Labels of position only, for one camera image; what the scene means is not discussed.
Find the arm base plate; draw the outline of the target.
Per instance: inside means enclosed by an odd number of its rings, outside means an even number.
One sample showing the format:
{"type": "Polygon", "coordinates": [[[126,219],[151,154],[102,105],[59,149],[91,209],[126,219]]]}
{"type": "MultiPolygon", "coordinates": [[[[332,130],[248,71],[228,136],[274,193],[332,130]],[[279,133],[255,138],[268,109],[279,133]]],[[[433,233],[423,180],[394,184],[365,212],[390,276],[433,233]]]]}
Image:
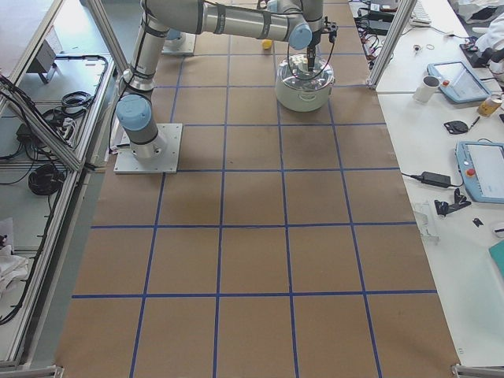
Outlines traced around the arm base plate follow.
{"type": "Polygon", "coordinates": [[[130,143],[122,132],[117,144],[117,158],[113,171],[117,174],[176,173],[179,162],[182,124],[157,124],[158,135],[152,142],[130,143]]]}
{"type": "Polygon", "coordinates": [[[193,56],[195,43],[196,35],[170,28],[161,53],[164,55],[193,56]]]}

